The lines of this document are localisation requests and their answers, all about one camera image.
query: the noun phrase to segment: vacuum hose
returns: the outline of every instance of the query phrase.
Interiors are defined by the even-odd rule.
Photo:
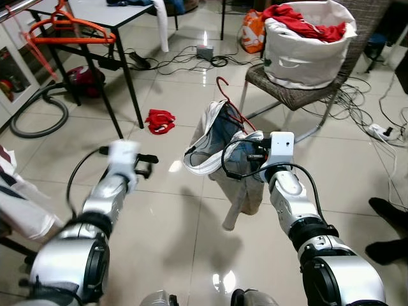
[[[52,83],[51,85],[48,85],[42,89],[39,89],[35,94],[31,96],[31,98],[27,101],[27,103],[22,108],[20,108],[20,110],[14,115],[14,117],[11,119],[11,122],[10,122],[10,129],[14,135],[21,137],[21,138],[39,138],[39,137],[46,136],[46,135],[49,135],[57,131],[61,126],[65,124],[65,122],[68,120],[68,108],[63,102],[58,101],[48,95],[48,92],[50,90],[56,89],[56,88],[64,88],[64,84],[63,83],[56,83],[56,84]],[[54,124],[52,127],[49,127],[48,129],[45,129],[43,131],[29,133],[29,132],[24,132],[24,131],[19,130],[17,128],[18,118],[21,116],[24,110],[29,108],[41,96],[43,97],[45,102],[55,105],[62,111],[61,119],[56,124]]]

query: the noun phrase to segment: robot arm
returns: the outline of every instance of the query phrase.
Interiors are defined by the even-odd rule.
[[[280,226],[298,253],[308,304],[385,305],[383,283],[376,270],[326,224],[290,168],[273,166],[292,159],[293,133],[273,132],[270,140],[262,168],[269,167],[260,176],[269,185]]]
[[[85,200],[82,213],[41,248],[26,282],[30,297],[18,306],[80,306],[103,295],[108,279],[108,239],[124,198],[135,189],[136,174],[149,177],[150,163],[158,162],[155,156],[138,152],[139,145],[134,142],[111,144],[106,176]],[[138,161],[149,161],[148,171],[135,170]]]

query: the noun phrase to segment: glass cabinet door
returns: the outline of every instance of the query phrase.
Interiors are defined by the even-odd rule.
[[[34,75],[0,24],[0,104],[13,115],[38,88]]]

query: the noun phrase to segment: vacuum cleaner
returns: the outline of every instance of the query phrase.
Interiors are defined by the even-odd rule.
[[[97,69],[97,71],[98,71],[99,77],[104,83],[106,79],[105,75],[100,70]],[[99,91],[96,88],[95,80],[88,66],[80,66],[80,67],[73,68],[69,70],[67,74],[69,76],[69,82],[73,90],[76,92],[76,94],[80,96],[87,96],[90,98],[99,97]],[[46,87],[39,89],[35,94],[33,94],[29,98],[27,103],[11,119],[11,122],[10,122],[11,132],[14,135],[21,137],[21,138],[39,138],[39,137],[49,135],[57,131],[59,128],[61,128],[65,124],[65,122],[68,120],[68,108],[63,102],[48,95],[49,91],[54,90],[54,89],[60,89],[60,88],[65,88],[65,84],[63,82],[55,83],[54,81],[52,81]],[[38,131],[38,132],[21,131],[17,127],[18,118],[23,114],[25,110],[27,110],[34,102],[39,100],[41,97],[43,98],[45,102],[55,105],[61,110],[62,112],[61,119],[57,123],[55,123],[53,126],[43,131]]]

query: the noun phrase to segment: white table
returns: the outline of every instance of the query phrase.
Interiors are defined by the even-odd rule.
[[[55,11],[57,0],[42,0],[29,8],[40,14],[51,15]],[[94,22],[108,29],[119,28],[144,14],[150,7],[146,6],[107,6],[106,0],[69,0],[75,18]]]
[[[57,3],[58,3],[58,0],[42,0],[41,2],[28,8],[27,10],[30,11],[34,19],[37,22],[39,22],[41,20],[39,14],[43,14],[43,15],[53,14]],[[116,35],[116,47],[119,53],[120,61],[117,61],[115,59],[112,59],[111,61],[116,62],[117,64],[120,64],[120,66],[123,69],[127,87],[129,88],[129,93],[130,93],[130,96],[133,102],[133,106],[135,108],[136,116],[138,118],[139,126],[140,128],[143,128],[143,119],[142,119],[142,115],[140,114],[140,109],[138,106],[136,92],[133,86],[133,81],[132,81],[132,77],[130,74],[130,70],[126,62],[126,57],[125,57],[124,49],[122,46],[122,41],[119,35],[119,28],[123,26],[124,24],[127,24],[128,22],[132,21],[133,19],[139,17],[140,15],[143,15],[144,13],[146,13],[148,10],[152,8],[152,5],[150,4],[146,6],[130,6],[130,5],[129,6],[107,6],[106,0],[69,0],[69,5],[71,6],[71,9],[72,9],[72,12],[75,18],[79,18],[79,19],[86,20],[89,22],[94,22],[95,24],[98,24],[101,27],[105,27],[111,30],[111,32],[114,33],[114,35]],[[47,32],[45,31],[44,27],[41,27],[40,29],[41,29],[42,35],[47,36]],[[107,58],[101,55],[98,55],[98,54],[90,53],[86,45],[81,45],[81,49],[68,47],[66,45],[49,45],[48,47],[50,49],[52,57],[54,58],[58,66],[59,71],[61,72],[64,78],[64,82],[66,83],[68,90],[70,91],[70,93],[72,93],[76,103],[78,105],[81,105],[78,95],[75,93],[75,91],[70,86],[68,75],[66,74],[64,66],[62,65],[62,62],[59,59],[57,52],[55,51],[55,48],[58,48],[58,49],[61,49],[61,50],[64,50],[64,51],[67,51],[73,54],[84,56],[87,59],[90,69],[93,69],[93,70],[94,70],[94,64],[92,62],[92,59],[106,61]],[[113,45],[111,45],[110,51],[113,53]],[[118,131],[120,138],[122,138],[122,133],[120,131],[119,125],[116,121],[112,107],[110,106],[110,103],[105,95],[105,92],[103,91],[103,88],[102,88],[101,94],[105,102],[105,105],[108,109],[108,112],[111,116],[113,124],[115,125],[115,128]]]

